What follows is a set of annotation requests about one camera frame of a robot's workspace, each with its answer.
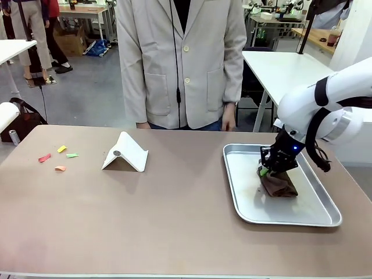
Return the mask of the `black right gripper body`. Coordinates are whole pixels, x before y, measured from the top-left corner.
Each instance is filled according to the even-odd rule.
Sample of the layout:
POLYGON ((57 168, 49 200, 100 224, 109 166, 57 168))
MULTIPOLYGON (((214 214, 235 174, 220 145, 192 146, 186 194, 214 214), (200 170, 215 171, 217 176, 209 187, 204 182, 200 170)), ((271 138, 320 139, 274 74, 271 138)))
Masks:
POLYGON ((304 143, 282 128, 273 144, 273 158, 278 162, 292 162, 304 148, 304 143))

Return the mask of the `person's left hand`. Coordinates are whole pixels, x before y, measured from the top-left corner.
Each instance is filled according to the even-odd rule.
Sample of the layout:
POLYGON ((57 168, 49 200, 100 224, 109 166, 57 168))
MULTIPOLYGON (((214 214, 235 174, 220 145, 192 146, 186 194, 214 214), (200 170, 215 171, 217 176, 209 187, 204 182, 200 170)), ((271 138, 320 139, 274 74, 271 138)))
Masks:
POLYGON ((228 103, 224 107, 224 113, 221 122, 221 131, 234 131, 236 128, 235 121, 236 103, 228 103))

